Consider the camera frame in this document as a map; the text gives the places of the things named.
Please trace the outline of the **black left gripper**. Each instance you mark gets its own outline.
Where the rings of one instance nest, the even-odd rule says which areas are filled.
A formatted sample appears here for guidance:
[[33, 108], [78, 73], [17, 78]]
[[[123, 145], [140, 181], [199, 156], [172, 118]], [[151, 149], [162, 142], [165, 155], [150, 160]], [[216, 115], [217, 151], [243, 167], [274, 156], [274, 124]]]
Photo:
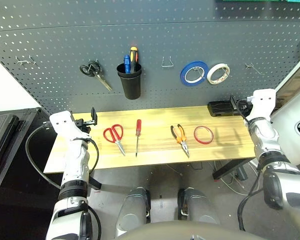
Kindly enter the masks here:
[[89, 133], [91, 131], [91, 125], [98, 124], [98, 117], [94, 107], [91, 108], [90, 114], [93, 117], [91, 121], [84, 121], [83, 119], [77, 119], [74, 121], [76, 127], [84, 133]]

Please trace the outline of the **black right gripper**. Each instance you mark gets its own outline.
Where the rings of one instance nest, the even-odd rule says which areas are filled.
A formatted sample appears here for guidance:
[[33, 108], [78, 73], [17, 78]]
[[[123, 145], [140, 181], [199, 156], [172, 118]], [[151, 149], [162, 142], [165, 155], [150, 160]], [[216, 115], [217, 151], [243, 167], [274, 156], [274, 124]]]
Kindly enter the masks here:
[[252, 108], [253, 108], [253, 104], [251, 102], [246, 101], [244, 99], [240, 99], [237, 101], [237, 99], [234, 95], [230, 96], [230, 101], [231, 101], [230, 105], [231, 105], [233, 111], [238, 110], [238, 112], [240, 112], [244, 116], [250, 115]]

